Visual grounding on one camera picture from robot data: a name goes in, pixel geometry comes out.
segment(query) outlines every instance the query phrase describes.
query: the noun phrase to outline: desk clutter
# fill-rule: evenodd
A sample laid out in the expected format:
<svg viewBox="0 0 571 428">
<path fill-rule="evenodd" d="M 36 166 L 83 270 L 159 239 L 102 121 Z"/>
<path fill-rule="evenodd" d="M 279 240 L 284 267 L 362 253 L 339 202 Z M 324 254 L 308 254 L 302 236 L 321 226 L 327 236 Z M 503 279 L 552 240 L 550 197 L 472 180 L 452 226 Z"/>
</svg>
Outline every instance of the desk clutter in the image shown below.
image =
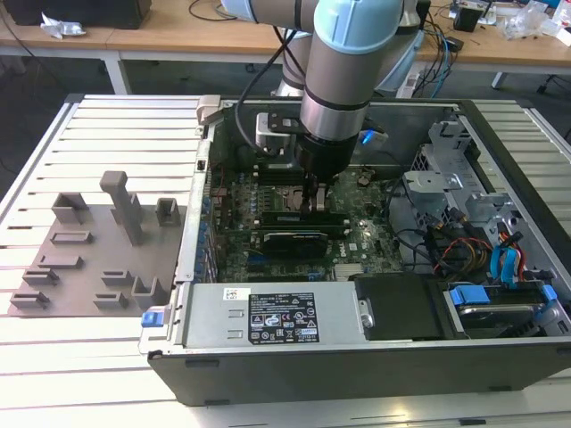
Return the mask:
<svg viewBox="0 0 571 428">
<path fill-rule="evenodd" d="M 84 26 L 138 29 L 152 0 L 4 0 L 17 25 L 40 25 L 42 13 L 58 21 Z"/>
</svg>

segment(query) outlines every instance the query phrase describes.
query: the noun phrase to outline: wooden desk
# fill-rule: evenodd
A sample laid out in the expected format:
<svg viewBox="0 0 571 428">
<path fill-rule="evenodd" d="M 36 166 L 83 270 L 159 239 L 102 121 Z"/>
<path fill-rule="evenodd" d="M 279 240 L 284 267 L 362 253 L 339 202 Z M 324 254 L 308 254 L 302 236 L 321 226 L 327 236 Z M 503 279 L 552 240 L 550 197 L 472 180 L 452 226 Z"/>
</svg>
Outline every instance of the wooden desk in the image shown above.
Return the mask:
<svg viewBox="0 0 571 428">
<path fill-rule="evenodd" d="M 557 39 L 506 40 L 499 29 L 490 26 L 478 26 L 474 33 L 454 31 L 451 20 L 436 15 L 438 5 L 444 2 L 447 0 L 435 0 L 431 11 L 447 36 L 464 41 L 455 70 L 571 74 L 571 48 Z M 153 0 L 152 10 L 139 30 L 88 28 L 83 37 L 63 40 L 49 37 L 38 27 L 11 27 L 37 56 L 105 61 L 116 94 L 130 93 L 123 60 L 265 62 L 278 48 L 267 25 L 201 21 L 188 13 L 189 5 L 190 0 Z M 194 11 L 218 17 L 206 1 Z M 1 21 L 0 54 L 27 55 Z M 435 54 L 434 42 L 426 37 L 418 53 L 418 66 L 433 61 Z"/>
<path fill-rule="evenodd" d="M 39 26 L 16 25 L 4 6 L 0 7 L 12 31 L 27 47 L 106 49 L 107 39 L 113 32 L 113 29 L 90 28 L 85 36 L 65 37 L 63 40 L 58 40 L 48 36 Z M 20 47 L 2 20 L 0 20 L 0 46 Z"/>
<path fill-rule="evenodd" d="M 272 55 L 279 44 L 272 28 L 245 21 L 209 22 L 188 12 L 190 0 L 153 0 L 151 12 L 138 31 L 116 29 L 108 49 L 209 54 Z M 193 12 L 219 18 L 210 2 Z"/>
<path fill-rule="evenodd" d="M 431 7 L 434 15 L 438 4 L 447 4 L 437 0 Z M 434 21 L 440 25 L 447 37 L 455 37 L 464 42 L 457 63 L 486 63 L 508 64 L 510 66 L 571 66 L 571 48 L 563 45 L 555 37 L 542 36 L 528 37 L 518 40 L 507 40 L 498 27 L 477 25 L 473 33 L 456 31 L 452 27 L 452 20 L 442 15 L 434 15 Z M 426 38 L 422 49 L 418 53 L 418 61 L 433 61 L 435 44 Z"/>
</svg>

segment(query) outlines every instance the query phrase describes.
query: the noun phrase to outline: electronic device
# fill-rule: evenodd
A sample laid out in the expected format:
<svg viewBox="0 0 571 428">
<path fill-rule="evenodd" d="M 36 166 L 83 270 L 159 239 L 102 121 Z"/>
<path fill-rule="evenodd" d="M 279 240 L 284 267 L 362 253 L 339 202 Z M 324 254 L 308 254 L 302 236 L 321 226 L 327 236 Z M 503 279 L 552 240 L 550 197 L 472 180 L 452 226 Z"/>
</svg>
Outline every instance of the electronic device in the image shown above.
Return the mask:
<svg viewBox="0 0 571 428">
<path fill-rule="evenodd" d="M 39 25 L 42 13 L 58 21 L 94 27 L 138 29 L 152 0 L 4 0 L 17 25 Z"/>
<path fill-rule="evenodd" d="M 178 401 L 512 391 L 571 367 L 569 235 L 492 130 L 501 106 L 372 103 L 384 136 L 363 130 L 306 210 L 291 139 L 263 131 L 282 154 L 252 156 L 235 106 L 198 102 L 173 291 L 143 315 L 140 350 Z"/>
</svg>

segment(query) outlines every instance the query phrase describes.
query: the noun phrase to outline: gray base plate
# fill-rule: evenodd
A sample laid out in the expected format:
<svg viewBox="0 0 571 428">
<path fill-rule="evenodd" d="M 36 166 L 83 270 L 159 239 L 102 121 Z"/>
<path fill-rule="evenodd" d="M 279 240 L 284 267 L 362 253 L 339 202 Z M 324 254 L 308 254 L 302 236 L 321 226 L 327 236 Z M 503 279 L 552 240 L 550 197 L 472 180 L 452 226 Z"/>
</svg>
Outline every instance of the gray base plate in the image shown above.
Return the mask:
<svg viewBox="0 0 571 428">
<path fill-rule="evenodd" d="M 131 246 L 127 234 L 118 225 L 111 213 L 112 205 L 90 206 L 89 210 L 78 211 L 80 225 L 62 225 L 57 219 L 50 228 L 49 234 L 37 252 L 30 269 L 38 268 L 43 257 L 73 258 L 81 257 L 77 268 L 53 267 L 58 276 L 55 285 L 28 285 L 23 282 L 14 295 L 41 292 L 49 302 L 40 307 L 16 308 L 13 304 L 8 315 L 14 317 L 133 317 L 141 315 L 147 304 L 140 308 L 131 295 L 133 284 L 106 285 L 101 276 L 104 271 L 127 270 L 134 278 L 139 277 L 143 287 L 151 288 L 153 279 L 159 279 L 161 288 L 151 304 L 165 304 L 170 296 L 177 263 L 178 250 L 182 238 L 186 207 L 179 207 L 180 226 L 159 226 L 154 207 L 141 207 L 141 228 L 143 243 Z M 91 243 L 57 243 L 51 242 L 55 233 L 90 232 Z M 105 301 L 106 297 L 120 292 L 121 304 Z M 96 294 L 103 295 L 103 303 L 95 305 Z"/>
</svg>

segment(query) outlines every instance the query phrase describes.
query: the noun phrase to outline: warning label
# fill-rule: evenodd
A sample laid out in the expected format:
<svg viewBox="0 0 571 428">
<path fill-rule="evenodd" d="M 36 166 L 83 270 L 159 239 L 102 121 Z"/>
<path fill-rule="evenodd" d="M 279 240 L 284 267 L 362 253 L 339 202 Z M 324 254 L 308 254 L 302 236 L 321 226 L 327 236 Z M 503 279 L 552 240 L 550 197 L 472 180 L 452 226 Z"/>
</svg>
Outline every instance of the warning label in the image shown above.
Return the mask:
<svg viewBox="0 0 571 428">
<path fill-rule="evenodd" d="M 250 294 L 248 339 L 254 345 L 319 342 L 312 292 Z"/>
</svg>

